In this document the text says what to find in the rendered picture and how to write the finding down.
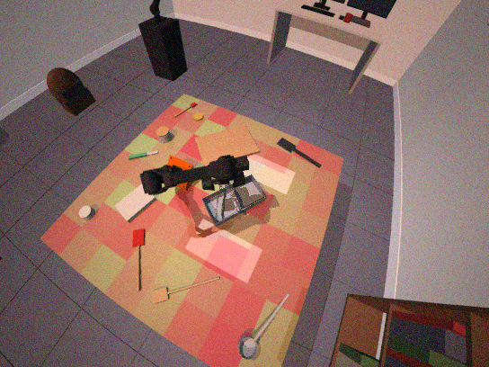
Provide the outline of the white short cylinder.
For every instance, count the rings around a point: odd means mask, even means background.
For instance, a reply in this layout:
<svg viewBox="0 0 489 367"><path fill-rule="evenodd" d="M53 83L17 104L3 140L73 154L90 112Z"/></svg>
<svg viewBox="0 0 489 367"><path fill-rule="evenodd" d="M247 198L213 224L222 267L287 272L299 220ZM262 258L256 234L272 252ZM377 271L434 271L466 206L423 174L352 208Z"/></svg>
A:
<svg viewBox="0 0 489 367"><path fill-rule="evenodd" d="M80 216L80 218L83 218L83 219L91 219L94 216L94 213L95 213L94 208L92 208L88 205L85 205L79 211L79 216Z"/></svg>

